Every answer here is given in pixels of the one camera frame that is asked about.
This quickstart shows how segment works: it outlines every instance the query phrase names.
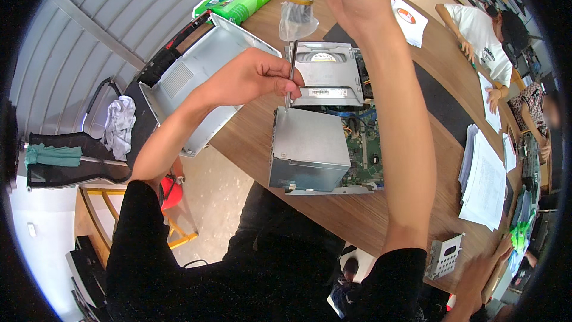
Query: floor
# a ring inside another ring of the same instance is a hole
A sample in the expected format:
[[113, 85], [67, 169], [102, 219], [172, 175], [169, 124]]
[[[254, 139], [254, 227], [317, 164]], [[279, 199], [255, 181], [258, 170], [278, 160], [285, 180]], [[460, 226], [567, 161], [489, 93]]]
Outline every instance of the floor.
[[[184, 196], [166, 212], [184, 232], [197, 231], [198, 237], [173, 249], [173, 254], [180, 265], [198, 259], [221, 261], [254, 180], [213, 147], [194, 158], [182, 157], [181, 162]], [[175, 232], [169, 240], [177, 238]]]

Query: yellow rubber band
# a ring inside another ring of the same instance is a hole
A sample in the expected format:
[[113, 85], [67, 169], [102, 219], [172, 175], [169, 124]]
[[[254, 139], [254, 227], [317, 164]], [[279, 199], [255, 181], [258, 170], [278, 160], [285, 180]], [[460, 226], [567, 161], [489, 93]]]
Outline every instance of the yellow rubber band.
[[310, 6], [314, 3], [313, 0], [290, 0], [290, 3]]

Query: plastic bag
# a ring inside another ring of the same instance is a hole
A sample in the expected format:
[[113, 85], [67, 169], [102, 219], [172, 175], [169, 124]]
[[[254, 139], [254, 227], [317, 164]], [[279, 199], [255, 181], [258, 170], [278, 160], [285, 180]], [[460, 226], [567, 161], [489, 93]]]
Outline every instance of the plastic bag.
[[314, 18], [312, 2], [313, 0], [291, 0], [282, 4], [280, 39], [299, 40], [316, 31], [319, 22]]

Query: barcode label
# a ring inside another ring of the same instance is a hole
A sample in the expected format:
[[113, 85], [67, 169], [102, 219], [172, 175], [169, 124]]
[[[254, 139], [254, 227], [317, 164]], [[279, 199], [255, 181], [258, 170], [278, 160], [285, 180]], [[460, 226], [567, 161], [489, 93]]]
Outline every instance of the barcode label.
[[319, 97], [346, 97], [347, 89], [309, 89], [308, 95]]

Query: black cable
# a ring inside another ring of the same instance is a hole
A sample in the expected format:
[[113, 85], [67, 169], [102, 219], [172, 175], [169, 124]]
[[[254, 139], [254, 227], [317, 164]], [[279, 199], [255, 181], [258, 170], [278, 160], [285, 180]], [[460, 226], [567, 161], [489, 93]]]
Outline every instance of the black cable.
[[198, 262], [198, 261], [203, 261], [203, 262], [205, 263], [205, 265], [208, 265], [208, 264], [209, 264], [206, 260], [199, 258], [198, 260], [191, 261], [191, 262], [187, 262], [185, 265], [183, 265], [183, 268], [186, 268], [186, 267], [189, 266], [190, 264], [194, 264], [195, 262]]

